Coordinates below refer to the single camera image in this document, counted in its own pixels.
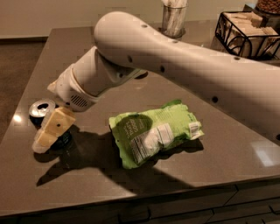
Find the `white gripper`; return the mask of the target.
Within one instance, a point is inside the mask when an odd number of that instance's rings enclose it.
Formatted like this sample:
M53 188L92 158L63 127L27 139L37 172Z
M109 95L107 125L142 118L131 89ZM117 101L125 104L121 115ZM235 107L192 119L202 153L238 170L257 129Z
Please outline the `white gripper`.
M58 107L46 114L32 145L33 151L39 154L45 153L74 124L74 112L84 112L99 100L81 88L74 76L74 64L49 84L47 89L56 96L60 106L71 110Z

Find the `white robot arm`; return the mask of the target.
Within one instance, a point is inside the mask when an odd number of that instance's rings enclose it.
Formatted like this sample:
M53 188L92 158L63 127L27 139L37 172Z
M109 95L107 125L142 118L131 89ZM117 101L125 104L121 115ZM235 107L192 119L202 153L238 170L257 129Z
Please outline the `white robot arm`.
M154 30L126 12L103 16L94 46L70 65L49 90L59 108L46 114L33 150L46 152L74 123L74 115L111 88L148 70L187 88L272 142L280 136L280 68L187 44Z

